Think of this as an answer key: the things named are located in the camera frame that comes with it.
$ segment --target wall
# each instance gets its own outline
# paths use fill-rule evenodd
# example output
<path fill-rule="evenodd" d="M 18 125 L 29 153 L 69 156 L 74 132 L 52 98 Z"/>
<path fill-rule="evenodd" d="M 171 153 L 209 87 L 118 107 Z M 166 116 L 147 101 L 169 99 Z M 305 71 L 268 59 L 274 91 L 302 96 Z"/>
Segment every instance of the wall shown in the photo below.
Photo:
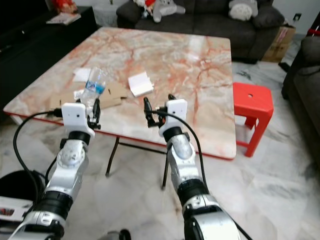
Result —
<path fill-rule="evenodd" d="M 73 0 L 77 6 L 94 6 L 98 0 Z"/>
<path fill-rule="evenodd" d="M 320 11 L 320 0 L 274 0 L 273 6 L 296 27 L 297 34 L 305 35 Z M 302 16 L 294 23 L 296 13 Z"/>

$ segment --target red table edge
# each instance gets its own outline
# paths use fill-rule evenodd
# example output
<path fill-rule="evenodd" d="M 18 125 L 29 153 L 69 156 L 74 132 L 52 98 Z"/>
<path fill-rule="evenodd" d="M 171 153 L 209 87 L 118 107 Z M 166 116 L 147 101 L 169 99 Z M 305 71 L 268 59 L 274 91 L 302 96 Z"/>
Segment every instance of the red table edge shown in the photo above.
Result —
<path fill-rule="evenodd" d="M 27 118 L 27 117 L 28 117 L 27 115 L 18 114 L 18 113 L 13 113 L 13 112 L 8 112 L 8 111 L 5 111 L 5 110 L 3 110 L 3 112 L 4 112 L 5 114 L 7 114 L 8 116 L 18 116 L 18 117 L 21 117 L 21 118 Z M 50 124 L 57 124 L 57 125 L 60 125 L 60 126 L 63 126 L 63 125 L 64 125 L 64 124 L 61 123 L 61 122 L 50 121 L 50 120 L 47 120 L 47 119 L 37 118 L 37 117 L 34 117 L 33 120 L 37 120 L 37 121 L 45 122 L 45 123 L 50 123 Z M 144 143 L 144 144 L 150 144 L 150 145 L 154 145 L 154 146 L 158 146 L 158 147 L 163 147 L 163 148 L 166 147 L 166 145 L 161 144 L 161 143 L 157 143 L 157 142 L 146 141 L 146 140 L 142 140 L 142 139 L 138 139 L 138 138 L 133 138 L 133 137 L 129 137 L 129 136 L 117 135 L 117 134 L 114 134 L 114 133 L 109 133 L 109 132 L 100 131 L 100 130 L 94 130 L 94 131 L 95 131 L 96 133 L 100 133 L 100 134 L 107 135 L 107 136 L 119 137 L 119 138 L 128 139 L 128 140 L 132 140 L 132 141 L 136 141 L 136 142 L 140 142 L 140 143 Z M 227 158 L 227 157 L 222 157 L 222 156 L 211 155 L 211 154 L 204 153 L 204 152 L 202 153 L 202 155 L 203 155 L 203 156 L 206 156 L 206 157 L 216 158 L 216 159 L 226 160 L 226 161 L 231 161 L 231 160 L 235 159 L 235 157 L 233 157 L 233 158 Z"/>

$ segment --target gray plush toy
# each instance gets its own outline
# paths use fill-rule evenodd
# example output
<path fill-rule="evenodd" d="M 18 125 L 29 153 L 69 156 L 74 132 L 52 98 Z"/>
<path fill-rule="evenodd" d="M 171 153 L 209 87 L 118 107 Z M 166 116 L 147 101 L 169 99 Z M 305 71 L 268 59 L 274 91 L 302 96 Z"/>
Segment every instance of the gray plush toy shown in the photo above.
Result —
<path fill-rule="evenodd" d="M 248 21 L 258 15 L 258 3 L 256 0 L 232 0 L 229 2 L 229 16 L 233 19 Z"/>
<path fill-rule="evenodd" d="M 156 0 L 153 6 L 153 20 L 155 23 L 161 21 L 162 16 L 171 14 L 184 14 L 186 9 L 183 6 L 175 4 L 173 0 Z"/>

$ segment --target sofa cushion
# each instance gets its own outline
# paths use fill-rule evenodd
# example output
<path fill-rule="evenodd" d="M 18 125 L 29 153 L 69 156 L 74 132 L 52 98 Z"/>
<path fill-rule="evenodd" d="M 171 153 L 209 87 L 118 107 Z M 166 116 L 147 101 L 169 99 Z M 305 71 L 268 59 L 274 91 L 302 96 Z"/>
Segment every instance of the sofa cushion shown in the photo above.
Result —
<path fill-rule="evenodd" d="M 320 64 L 320 36 L 306 36 L 301 42 L 304 59 L 309 64 Z"/>
<path fill-rule="evenodd" d="M 185 8 L 186 14 L 193 14 L 195 9 L 196 0 L 173 0 L 175 4 Z"/>
<path fill-rule="evenodd" d="M 258 7 L 262 4 L 270 4 L 272 5 L 273 0 L 256 0 L 258 2 Z"/>
<path fill-rule="evenodd" d="M 320 66 L 300 69 L 293 82 L 306 111 L 320 134 Z"/>
<path fill-rule="evenodd" d="M 229 10 L 229 0 L 195 0 L 195 14 L 224 14 Z"/>
<path fill-rule="evenodd" d="M 193 33 L 194 16 L 192 14 L 172 14 L 163 16 L 161 22 L 155 23 L 152 19 L 140 19 L 135 29 L 180 34 Z"/>
<path fill-rule="evenodd" d="M 141 13 L 141 8 L 132 0 L 127 1 L 116 10 L 116 14 L 118 16 L 132 22 L 133 24 L 139 21 Z"/>
<path fill-rule="evenodd" d="M 251 22 L 233 20 L 220 14 L 195 15 L 193 33 L 228 38 L 234 49 L 251 48 L 256 39 L 256 30 Z"/>
<path fill-rule="evenodd" d="M 243 58 L 247 58 L 250 52 L 250 48 L 247 47 L 240 47 L 240 48 L 234 48 L 232 47 L 231 49 L 231 57 L 232 60 L 237 61 L 237 59 L 243 59 Z"/>
<path fill-rule="evenodd" d="M 259 8 L 258 15 L 252 23 L 257 29 L 280 27 L 285 17 L 273 6 L 265 5 Z"/>

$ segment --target gray sofa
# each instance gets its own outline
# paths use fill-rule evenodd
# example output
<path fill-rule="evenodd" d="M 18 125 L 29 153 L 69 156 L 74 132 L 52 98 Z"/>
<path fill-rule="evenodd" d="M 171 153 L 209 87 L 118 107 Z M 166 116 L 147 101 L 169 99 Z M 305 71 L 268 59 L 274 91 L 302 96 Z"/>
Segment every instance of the gray sofa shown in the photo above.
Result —
<path fill-rule="evenodd" d="M 284 79 L 282 96 L 291 103 L 306 145 L 320 167 L 319 91 L 320 36 L 307 36 Z"/>
<path fill-rule="evenodd" d="M 116 11 L 118 27 L 228 38 L 233 59 L 255 62 L 264 56 L 284 22 L 283 15 L 272 7 L 273 0 L 257 0 L 258 16 L 250 21 L 230 18 L 229 0 L 174 1 L 185 7 L 186 13 L 165 16 L 155 23 L 141 18 L 142 9 L 129 0 Z"/>

